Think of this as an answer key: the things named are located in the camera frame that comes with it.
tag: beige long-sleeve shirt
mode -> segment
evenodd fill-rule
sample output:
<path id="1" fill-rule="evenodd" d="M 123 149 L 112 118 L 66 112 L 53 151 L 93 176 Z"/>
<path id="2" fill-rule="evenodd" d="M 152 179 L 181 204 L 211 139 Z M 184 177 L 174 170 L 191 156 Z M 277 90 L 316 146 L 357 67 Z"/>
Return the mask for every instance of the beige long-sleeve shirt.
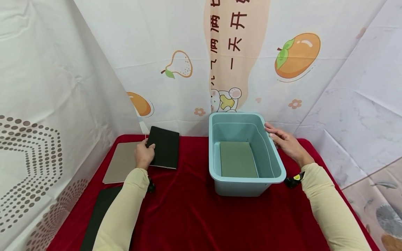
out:
<path id="1" fill-rule="evenodd" d="M 306 165 L 301 182 L 328 245 L 333 251 L 371 250 L 352 212 L 325 172 L 316 163 Z M 128 251 L 138 212 L 149 180 L 147 171 L 135 168 L 109 207 L 96 236 L 94 251 Z"/>

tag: black notebook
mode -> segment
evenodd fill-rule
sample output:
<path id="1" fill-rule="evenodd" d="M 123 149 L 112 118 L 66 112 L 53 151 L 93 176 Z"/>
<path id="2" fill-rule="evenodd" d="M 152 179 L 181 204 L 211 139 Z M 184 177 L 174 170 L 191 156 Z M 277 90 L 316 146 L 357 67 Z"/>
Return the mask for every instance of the black notebook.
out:
<path id="1" fill-rule="evenodd" d="M 177 169 L 179 133 L 151 127 L 147 147 L 155 144 L 155 157 L 151 165 Z"/>
<path id="2" fill-rule="evenodd" d="M 121 188 L 121 186 L 115 188 L 107 188 L 99 192 L 94 210 L 92 211 L 91 219 L 89 220 L 88 226 L 85 231 L 84 240 L 81 244 L 81 251 L 92 250 L 103 217 L 105 216 L 106 211 L 109 209 L 110 205 L 112 204 L 118 193 L 120 192 Z"/>

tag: orange fruit illustration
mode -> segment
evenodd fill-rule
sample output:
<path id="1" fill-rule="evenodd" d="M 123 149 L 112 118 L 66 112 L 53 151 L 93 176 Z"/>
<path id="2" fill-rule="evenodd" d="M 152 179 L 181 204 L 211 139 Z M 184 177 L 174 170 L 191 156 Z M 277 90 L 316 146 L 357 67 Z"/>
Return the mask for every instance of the orange fruit illustration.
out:
<path id="1" fill-rule="evenodd" d="M 143 97 L 134 92 L 127 92 L 127 94 L 141 116 L 147 116 L 151 113 L 151 105 Z"/>
<path id="2" fill-rule="evenodd" d="M 303 73 L 320 52 L 320 38 L 313 33 L 303 33 L 287 41 L 275 61 L 275 71 L 283 78 L 295 78 Z"/>
<path id="3" fill-rule="evenodd" d="M 161 73 L 165 73 L 169 78 L 175 78 L 174 73 L 184 78 L 189 78 L 193 74 L 193 65 L 191 64 L 189 56 L 184 51 L 175 51 L 172 56 L 172 61 Z"/>
<path id="4" fill-rule="evenodd" d="M 391 235 L 383 234 L 381 236 L 381 242 L 387 251 L 401 251 L 402 250 L 402 240 L 397 239 Z"/>

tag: right hand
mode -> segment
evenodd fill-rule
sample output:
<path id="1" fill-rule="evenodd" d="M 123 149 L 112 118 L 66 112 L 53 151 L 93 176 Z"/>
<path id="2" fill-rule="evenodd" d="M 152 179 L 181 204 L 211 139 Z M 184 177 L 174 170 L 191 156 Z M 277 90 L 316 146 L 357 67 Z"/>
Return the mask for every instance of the right hand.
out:
<path id="1" fill-rule="evenodd" d="M 277 146 L 296 161 L 300 167 L 314 163 L 314 159 L 311 155 L 302 147 L 293 135 L 275 128 L 268 122 L 265 123 L 265 130 L 269 132 L 270 138 L 275 142 Z"/>
<path id="2" fill-rule="evenodd" d="M 155 144 L 150 145 L 148 148 L 145 146 L 148 139 L 144 139 L 137 147 L 134 149 L 134 157 L 136 168 L 142 168 L 148 170 L 148 167 L 155 156 Z"/>

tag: table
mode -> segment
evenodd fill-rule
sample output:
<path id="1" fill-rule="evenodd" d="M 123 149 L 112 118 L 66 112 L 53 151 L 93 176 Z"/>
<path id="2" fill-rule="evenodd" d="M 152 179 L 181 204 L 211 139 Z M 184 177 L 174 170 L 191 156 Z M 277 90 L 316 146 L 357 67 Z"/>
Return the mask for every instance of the table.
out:
<path id="1" fill-rule="evenodd" d="M 99 191 L 116 186 L 102 183 L 116 145 L 143 138 L 117 138 L 48 250 L 79 250 Z M 328 172 L 311 143 L 299 142 Z M 283 151 L 279 155 L 288 176 L 300 172 Z M 301 185 L 289 189 L 284 183 L 273 184 L 257 198 L 217 195 L 208 171 L 207 137 L 180 137 L 178 169 L 150 167 L 148 173 L 156 190 L 142 203 L 131 250 L 329 250 Z M 378 250 L 358 222 L 372 249 Z"/>

